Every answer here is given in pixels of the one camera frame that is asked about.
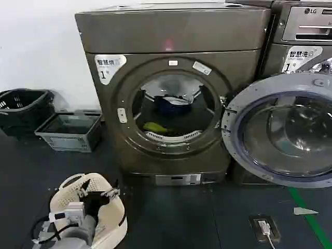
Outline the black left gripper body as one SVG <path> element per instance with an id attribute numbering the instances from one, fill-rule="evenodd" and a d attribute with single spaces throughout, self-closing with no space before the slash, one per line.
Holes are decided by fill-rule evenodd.
<path id="1" fill-rule="evenodd" d="M 99 209 L 109 204 L 109 197 L 102 195 L 101 192 L 89 192 L 83 197 L 83 203 L 86 215 L 98 216 Z"/>

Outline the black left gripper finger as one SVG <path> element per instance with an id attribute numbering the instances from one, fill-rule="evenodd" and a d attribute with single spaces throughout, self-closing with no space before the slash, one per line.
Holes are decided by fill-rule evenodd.
<path id="1" fill-rule="evenodd" d="M 83 182 L 83 184 L 78 188 L 77 195 L 79 200 L 83 200 L 85 197 L 88 196 L 87 188 L 89 186 L 90 180 Z"/>
<path id="2" fill-rule="evenodd" d="M 101 193 L 102 197 L 108 197 L 109 199 L 115 199 L 119 195 L 120 195 L 120 187 L 118 179 L 116 179 L 111 189 Z"/>

